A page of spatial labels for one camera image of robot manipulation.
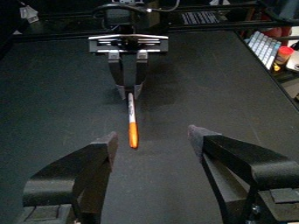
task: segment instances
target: pen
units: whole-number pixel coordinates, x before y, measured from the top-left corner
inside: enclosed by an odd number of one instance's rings
[[[136,110],[135,110],[135,97],[128,94],[128,138],[130,146],[135,149],[138,147],[138,131],[136,131]]]

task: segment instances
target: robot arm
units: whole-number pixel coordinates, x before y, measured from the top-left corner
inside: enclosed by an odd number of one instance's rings
[[[298,222],[299,164],[194,125],[190,139],[218,198],[223,223]]]

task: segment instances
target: wire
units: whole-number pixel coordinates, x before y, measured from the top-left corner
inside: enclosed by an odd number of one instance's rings
[[[163,10],[163,9],[147,9],[148,12],[151,11],[158,11],[158,12],[171,12],[171,11],[175,11],[176,8],[179,7],[180,5],[180,0],[176,0],[176,3],[175,3],[175,6],[170,9],[170,10]]]

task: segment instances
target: black mat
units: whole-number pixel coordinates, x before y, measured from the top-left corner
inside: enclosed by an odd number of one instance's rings
[[[0,223],[22,211],[27,179],[112,130],[119,150],[104,224],[220,223],[190,124],[299,161],[298,111],[235,33],[172,34],[167,56],[151,56],[150,64],[132,150],[127,104],[107,58],[88,53],[88,41],[15,45],[0,61]]]

